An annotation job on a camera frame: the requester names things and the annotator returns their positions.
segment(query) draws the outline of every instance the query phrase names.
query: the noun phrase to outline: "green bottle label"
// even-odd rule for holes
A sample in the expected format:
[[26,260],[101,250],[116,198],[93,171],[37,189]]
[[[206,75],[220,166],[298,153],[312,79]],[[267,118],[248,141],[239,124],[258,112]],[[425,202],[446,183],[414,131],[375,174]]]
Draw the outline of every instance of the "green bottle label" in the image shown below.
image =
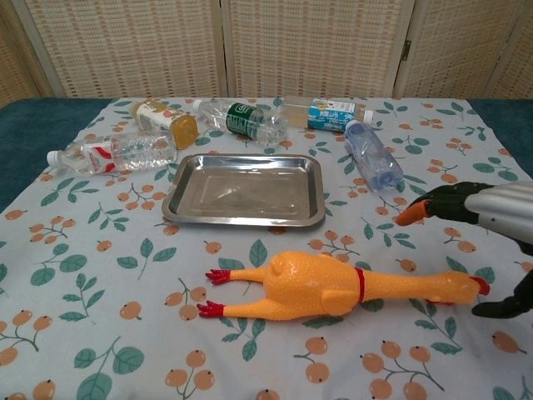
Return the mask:
[[237,135],[245,135],[250,137],[248,124],[250,123],[250,116],[256,110],[257,107],[248,106],[246,104],[242,104],[241,102],[232,104],[227,112],[227,129],[232,133],[236,133]]

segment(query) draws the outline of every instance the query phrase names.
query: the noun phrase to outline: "white bottle cap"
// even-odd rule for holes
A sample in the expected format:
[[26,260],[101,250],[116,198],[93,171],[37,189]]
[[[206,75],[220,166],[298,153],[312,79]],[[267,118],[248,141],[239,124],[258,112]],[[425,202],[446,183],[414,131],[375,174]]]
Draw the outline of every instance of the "white bottle cap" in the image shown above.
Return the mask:
[[52,152],[48,152],[47,161],[48,165],[52,168],[61,167],[61,162],[59,161],[59,151],[54,150]]
[[198,109],[200,108],[200,103],[202,102],[203,100],[201,100],[200,98],[196,99],[193,103],[192,103],[192,109],[196,112],[198,112]]

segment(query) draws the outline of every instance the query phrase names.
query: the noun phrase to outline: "table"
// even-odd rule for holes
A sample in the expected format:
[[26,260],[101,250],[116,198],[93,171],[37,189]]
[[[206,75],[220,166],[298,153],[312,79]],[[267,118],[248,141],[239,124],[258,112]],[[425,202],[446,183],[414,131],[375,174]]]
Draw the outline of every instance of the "table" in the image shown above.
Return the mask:
[[[110,103],[78,137],[133,130],[132,100]],[[192,99],[167,101],[192,110]],[[275,108],[281,99],[243,101]],[[179,153],[178,161],[212,151],[315,157],[327,215],[314,227],[172,226],[162,220],[160,193],[176,164],[91,178],[45,170],[0,216],[0,395],[533,396],[530,313],[497,321],[474,317],[469,306],[378,299],[343,317],[197,317],[195,305],[205,299],[262,297],[257,284],[212,287],[205,271],[259,267],[285,250],[328,252],[399,275],[467,271],[489,281],[487,298],[498,300],[533,267],[514,242],[478,227],[434,218],[410,227],[393,223],[408,202],[442,183],[529,179],[468,102],[356,102],[375,111],[373,126],[406,174],[399,192],[369,192],[342,137],[331,132],[292,128],[281,147],[264,148],[200,125],[197,143]]]

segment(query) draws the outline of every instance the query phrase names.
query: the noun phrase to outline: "metal tray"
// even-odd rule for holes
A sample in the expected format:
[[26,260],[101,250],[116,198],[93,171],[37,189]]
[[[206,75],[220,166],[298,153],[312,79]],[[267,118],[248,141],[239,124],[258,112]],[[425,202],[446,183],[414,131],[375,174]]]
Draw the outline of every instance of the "metal tray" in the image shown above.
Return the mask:
[[324,218],[317,160],[300,155],[183,158],[163,215],[175,223],[306,227]]

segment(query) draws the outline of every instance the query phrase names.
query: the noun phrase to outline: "bottle with gold cap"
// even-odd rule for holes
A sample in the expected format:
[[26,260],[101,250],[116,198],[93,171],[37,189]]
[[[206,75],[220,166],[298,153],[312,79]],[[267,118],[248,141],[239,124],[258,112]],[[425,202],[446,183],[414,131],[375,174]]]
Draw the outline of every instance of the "bottle with gold cap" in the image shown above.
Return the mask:
[[145,102],[134,103],[130,113],[142,130],[160,129],[170,132],[178,150],[188,148],[197,139],[197,120],[189,113],[168,107],[162,102],[147,99]]

